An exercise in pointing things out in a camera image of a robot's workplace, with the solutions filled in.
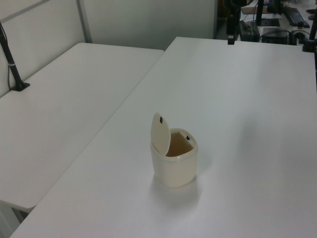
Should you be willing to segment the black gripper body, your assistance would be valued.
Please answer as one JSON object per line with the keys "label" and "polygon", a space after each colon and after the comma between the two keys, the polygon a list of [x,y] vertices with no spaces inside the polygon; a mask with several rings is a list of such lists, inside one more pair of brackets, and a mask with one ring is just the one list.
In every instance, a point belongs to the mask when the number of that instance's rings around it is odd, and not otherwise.
{"label": "black gripper body", "polygon": [[227,17],[226,34],[228,36],[239,35],[239,16],[232,14]]}

